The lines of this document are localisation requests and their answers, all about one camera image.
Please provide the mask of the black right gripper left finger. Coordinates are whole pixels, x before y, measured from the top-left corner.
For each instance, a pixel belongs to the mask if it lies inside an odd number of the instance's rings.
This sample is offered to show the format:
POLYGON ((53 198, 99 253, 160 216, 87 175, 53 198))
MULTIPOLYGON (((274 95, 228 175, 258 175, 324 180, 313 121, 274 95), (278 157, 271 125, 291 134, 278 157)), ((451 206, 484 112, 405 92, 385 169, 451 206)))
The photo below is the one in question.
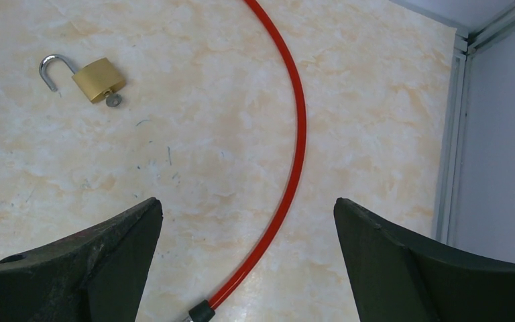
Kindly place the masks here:
POLYGON ((0 321, 134 321, 162 228, 149 198, 0 260, 0 321))

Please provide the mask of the brass padlock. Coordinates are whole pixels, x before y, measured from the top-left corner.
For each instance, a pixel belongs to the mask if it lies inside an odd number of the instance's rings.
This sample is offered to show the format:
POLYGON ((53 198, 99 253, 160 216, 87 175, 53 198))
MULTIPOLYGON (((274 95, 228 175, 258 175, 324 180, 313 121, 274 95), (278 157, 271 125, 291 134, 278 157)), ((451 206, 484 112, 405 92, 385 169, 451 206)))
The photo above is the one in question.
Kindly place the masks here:
POLYGON ((39 74, 52 92, 58 87, 48 74, 48 67, 54 61, 63 62, 72 72, 72 80, 84 96, 96 104, 104 101, 108 107, 119 107, 123 97, 118 93, 125 85, 126 79, 108 58, 98 59, 83 68, 79 68, 71 59, 61 54, 51 54, 43 58, 39 65, 39 74))

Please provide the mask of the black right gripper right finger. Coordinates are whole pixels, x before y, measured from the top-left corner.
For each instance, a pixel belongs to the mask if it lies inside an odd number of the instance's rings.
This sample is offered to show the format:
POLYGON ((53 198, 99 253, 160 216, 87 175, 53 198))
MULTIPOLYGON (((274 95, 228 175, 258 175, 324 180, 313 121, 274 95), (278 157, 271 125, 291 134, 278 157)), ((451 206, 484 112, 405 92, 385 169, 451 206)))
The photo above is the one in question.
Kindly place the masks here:
POLYGON ((515 321, 515 264, 442 244, 345 198, 333 209, 361 321, 515 321))

